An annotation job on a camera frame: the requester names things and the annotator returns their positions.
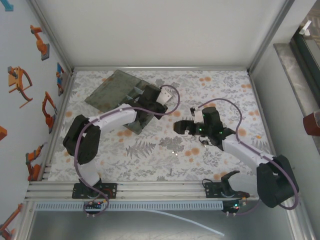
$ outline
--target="leaf pattern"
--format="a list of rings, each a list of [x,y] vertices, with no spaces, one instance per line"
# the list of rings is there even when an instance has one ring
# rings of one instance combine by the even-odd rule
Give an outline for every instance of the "leaf pattern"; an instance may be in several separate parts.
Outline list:
[[[214,179],[214,175],[239,170],[252,175],[251,169],[236,157],[220,149],[199,143],[198,137],[177,135],[173,123],[193,120],[191,107],[197,107],[213,98],[225,98],[239,106],[243,114],[240,126],[242,141],[270,152],[266,132],[258,111],[250,79],[246,71],[127,71],[127,73],[161,86],[173,85],[180,93],[180,106],[174,114],[155,117],[139,135],[121,126],[101,135],[98,153],[94,159],[96,169],[105,181],[194,181]],[[52,158],[50,181],[77,181],[73,157],[63,146],[74,118],[101,114],[98,109],[85,103],[113,71],[78,71],[75,73],[66,115],[62,122]],[[176,106],[175,91],[165,88],[172,98],[167,103],[171,110]],[[215,101],[221,121],[236,129],[238,111],[227,102]]]
[[[179,136],[175,136],[174,138],[166,137],[165,139],[161,138],[159,145],[174,152],[182,152],[185,148],[185,146],[181,144],[182,142],[183,140]]]
[[[155,143],[140,141],[139,143],[136,142],[133,146],[129,146],[128,148],[126,147],[125,150],[126,154],[130,155],[131,159],[132,155],[139,159],[139,155],[142,155],[145,158],[147,157],[147,155],[150,156],[150,153],[152,153],[152,150],[155,148],[155,146]]]

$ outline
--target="white wall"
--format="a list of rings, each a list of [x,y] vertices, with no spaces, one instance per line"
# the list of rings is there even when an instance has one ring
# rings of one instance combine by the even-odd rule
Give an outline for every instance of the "white wall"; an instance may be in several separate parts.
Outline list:
[[[25,197],[28,186],[26,153],[50,141],[42,113],[45,91],[51,95],[58,110],[63,98],[63,95],[58,97],[56,70],[59,60],[54,49],[50,48],[49,59],[41,61],[36,38],[30,32],[30,25],[38,27],[38,23],[27,2],[9,2],[13,4],[13,12],[6,12],[0,4],[0,126],[7,129],[7,136],[0,141],[0,224]],[[44,34],[40,33],[40,36],[48,43]],[[8,86],[9,66],[20,66],[33,84],[25,91],[33,100],[21,109],[19,107],[25,102],[22,95],[17,90],[9,93],[14,88]],[[22,81],[24,86],[28,86],[25,77]],[[46,109],[49,114],[54,114],[49,103]],[[47,150],[48,145],[42,149],[41,156],[36,160],[38,163],[45,158]]]
[[[285,0],[37,0],[75,66],[249,66]]]
[[[311,224],[320,238],[320,155],[303,126],[303,114],[276,51],[268,50],[252,74],[277,154],[293,168]]]

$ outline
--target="wire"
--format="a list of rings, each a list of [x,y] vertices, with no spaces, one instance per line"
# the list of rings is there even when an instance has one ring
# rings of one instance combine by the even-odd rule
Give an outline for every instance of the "wire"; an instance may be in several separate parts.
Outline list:
[[[203,145],[208,145],[208,146],[213,146],[213,145],[210,144],[207,140],[201,140],[200,138],[201,138],[201,136],[198,137],[198,140],[199,140],[199,142],[200,142],[201,144],[203,144]]]
[[[204,187],[204,189],[207,189],[206,186],[205,186],[205,184],[204,184],[204,181],[208,181],[208,182],[210,182],[210,183],[212,183],[212,184],[214,183],[212,180],[210,180],[210,179],[208,179],[208,178],[204,178],[204,179],[202,180],[202,182],[201,182],[201,183],[202,183],[202,186]]]
[[[247,215],[249,213],[252,213],[254,210],[257,209],[257,207],[259,206],[260,204],[260,198],[258,199],[258,201],[256,202],[256,205],[254,205],[253,208],[249,209],[248,211],[245,211],[245,212],[240,212],[240,213],[236,213],[235,215],[236,216],[243,216],[243,215]]]
[[[200,224],[200,223],[198,223],[198,222],[196,222],[196,221],[192,221],[192,220],[190,220],[190,219],[187,219],[187,218],[184,218],[184,217],[181,217],[181,216],[177,216],[177,215],[173,215],[173,214],[170,214],[170,213],[167,213],[167,212],[164,212],[164,211],[157,211],[157,210],[147,210],[147,209],[143,209],[142,211],[144,211],[144,212],[149,212],[149,213],[155,213],[155,214],[162,214],[162,215],[166,215],[166,216],[173,217],[173,218],[176,218],[176,219],[180,219],[180,220],[186,221],[186,222],[188,222],[188,223],[197,225],[197,226],[199,226],[199,227],[201,227],[201,228],[207,229],[207,230],[209,230],[209,231],[212,232],[212,233],[219,234],[219,235],[221,235],[221,236],[223,236],[223,237],[225,236],[225,234],[222,233],[222,232],[219,232],[219,231],[214,230],[214,229],[212,229],[212,228],[210,228],[210,227],[208,227],[208,226],[202,225],[202,224]]]
[[[96,118],[96,119],[92,120],[91,122],[89,122],[88,124],[86,124],[86,125],[83,127],[83,129],[81,130],[81,132],[80,132],[80,134],[79,134],[79,137],[78,137],[78,139],[77,139],[77,141],[76,141],[75,151],[74,151],[74,161],[73,161],[73,165],[74,165],[76,174],[79,176],[81,182],[83,182],[84,185],[86,185],[88,188],[90,188],[91,190],[93,190],[93,191],[95,191],[95,192],[98,193],[98,196],[97,196],[94,200],[90,201],[91,203],[94,202],[99,196],[102,196],[102,197],[105,199],[105,200],[103,201],[104,203],[107,202],[105,208],[102,209],[102,210],[101,210],[100,212],[98,212],[97,214],[94,214],[93,217],[99,216],[99,215],[102,214],[105,210],[107,210],[107,208],[109,207],[109,198],[108,198],[108,196],[107,196],[106,194],[104,194],[102,191],[100,191],[99,189],[97,189],[97,188],[91,186],[89,183],[87,183],[87,181],[84,180],[84,178],[82,177],[82,175],[81,175],[81,173],[80,173],[80,171],[79,171],[79,167],[78,167],[78,154],[79,154],[79,147],[80,147],[82,135],[83,135],[83,134],[85,133],[85,131],[86,131],[92,124],[94,124],[95,122],[100,121],[100,120],[104,119],[105,117],[111,116],[111,115],[113,115],[113,114],[115,114],[115,113],[118,113],[118,112],[120,112],[120,111],[140,110],[140,111],[144,111],[144,112],[147,112],[147,113],[149,113],[149,114],[158,115],[158,116],[165,116],[165,115],[170,115],[170,114],[172,114],[174,111],[177,110],[177,108],[178,108],[179,105],[180,105],[180,94],[179,94],[179,91],[178,91],[174,86],[165,84],[165,85],[162,85],[162,86],[160,87],[160,89],[162,89],[163,87],[170,87],[170,88],[172,88],[173,90],[175,90],[176,93],[177,93],[177,98],[178,98],[178,99],[177,99],[177,104],[176,104],[176,106],[174,107],[173,110],[171,110],[171,111],[169,111],[169,112],[167,112],[167,113],[158,113],[158,112],[154,112],[154,111],[150,111],[150,110],[144,109],[144,108],[142,108],[142,107],[132,107],[132,106],[131,106],[131,107],[124,107],[124,108],[121,108],[121,109],[118,108],[118,109],[114,109],[114,110],[112,110],[112,111],[106,112],[105,114],[102,114],[99,118]],[[86,206],[88,206],[88,205],[89,205],[89,204],[86,204],[86,205],[83,206],[83,211],[84,211],[85,213],[87,213],[87,212],[86,212]]]
[[[231,105],[233,105],[233,106],[237,109],[237,111],[239,112],[239,115],[240,115],[240,120],[239,120],[238,125],[237,125],[236,128],[235,128],[235,137],[236,137],[237,141],[238,141],[240,144],[242,144],[242,145],[245,146],[247,149],[251,150],[252,152],[254,152],[255,154],[257,154],[257,155],[260,156],[260,152],[259,152],[259,151],[255,150],[253,147],[251,147],[251,146],[249,146],[248,144],[244,143],[244,142],[241,141],[240,138],[239,138],[238,130],[239,130],[240,124],[241,124],[241,122],[242,122],[242,120],[243,120],[243,116],[242,116],[242,113],[241,113],[240,108],[239,108],[236,104],[234,104],[232,101],[230,101],[230,100],[228,100],[228,99],[225,99],[225,98],[214,98],[214,99],[211,99],[211,100],[209,100],[209,101],[201,104],[198,108],[201,108],[201,107],[203,107],[204,105],[206,105],[206,104],[208,104],[208,103],[211,103],[211,102],[213,102],[213,101],[217,101],[217,100],[222,100],[222,101],[228,102],[228,103],[230,103]],[[284,206],[284,205],[282,205],[282,204],[279,204],[279,206],[282,207],[283,209],[286,209],[286,210],[293,210],[293,209],[295,209],[295,208],[298,206],[298,204],[299,204],[299,195],[298,195],[298,190],[297,190],[294,182],[292,181],[292,179],[290,178],[290,176],[285,172],[285,170],[283,170],[282,167],[280,167],[276,162],[274,162],[273,159],[271,159],[271,158],[269,158],[269,157],[267,157],[267,156],[265,156],[265,155],[263,155],[263,156],[261,156],[261,157],[264,158],[265,160],[267,160],[268,162],[270,162],[270,163],[271,163],[272,165],[274,165],[277,169],[279,169],[279,171],[286,177],[286,179],[288,180],[288,182],[290,183],[290,185],[291,185],[291,187],[292,187],[292,189],[293,189],[293,192],[294,192],[294,204],[293,204],[292,206],[289,206],[289,207]]]

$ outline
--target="aluminum frame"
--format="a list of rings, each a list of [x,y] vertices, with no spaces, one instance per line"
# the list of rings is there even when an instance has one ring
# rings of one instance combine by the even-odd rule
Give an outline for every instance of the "aluminum frame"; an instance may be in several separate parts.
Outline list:
[[[75,71],[88,71],[90,69],[97,71],[102,70],[114,70],[114,69],[135,69],[135,70],[166,70],[166,71],[177,71],[177,70],[211,70],[215,71],[220,67],[146,67],[143,68],[141,66],[132,66],[132,67],[94,67],[94,68],[81,68],[76,67]],[[25,198],[25,207],[20,215],[19,227],[17,228],[16,235],[14,240],[27,240],[29,231],[32,229],[33,217],[35,214],[35,206],[39,201],[75,201],[75,199],[71,198],[73,185],[76,182],[68,181],[68,182],[54,182],[48,181],[49,173],[51,170],[51,159],[54,154],[55,145],[57,142],[57,138],[59,137],[61,125],[63,122],[63,116],[65,115],[65,111],[67,109],[67,104],[70,98],[70,94],[72,91],[72,85],[75,81],[75,77],[73,76],[68,81],[67,91],[64,93],[62,106],[60,110],[60,114],[57,118],[57,124],[55,133],[50,144],[50,149],[48,151],[48,155],[45,159],[45,167],[41,170],[40,178],[42,181],[30,182],[26,198]],[[271,152],[275,153],[274,146],[272,144],[270,132],[266,123],[265,116],[263,114],[263,110],[258,98],[258,94],[256,91],[256,87],[252,79],[250,78],[250,83],[252,85],[253,93],[255,99],[258,104],[258,108],[261,113],[262,122],[266,131],[266,135],[269,141],[269,145],[271,148]],[[154,182],[154,181],[144,181],[144,182],[125,182],[118,181],[118,193],[117,199],[111,199],[110,201],[207,201],[208,199],[205,196],[205,192],[201,181],[168,181],[168,182]],[[249,201],[256,201],[257,197],[251,197]],[[218,200],[226,200],[220,198],[211,198],[212,201]],[[293,199],[289,199],[284,202],[286,206],[291,206],[293,204]],[[292,211],[287,212],[287,219],[289,223],[289,227],[292,232],[292,238],[296,240],[308,240],[315,239],[313,229],[310,224],[309,217],[307,215],[306,209],[304,207],[303,201],[298,208]]]

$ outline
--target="white bracket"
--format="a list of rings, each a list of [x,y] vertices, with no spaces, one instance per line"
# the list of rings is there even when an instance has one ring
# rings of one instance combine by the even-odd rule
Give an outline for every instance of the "white bracket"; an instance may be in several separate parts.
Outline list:
[[[306,24],[304,25],[304,27],[300,30],[299,34],[305,35],[305,36],[310,36],[310,32],[308,30],[308,27],[310,26],[310,24],[311,24],[311,21],[308,20],[306,22]]]

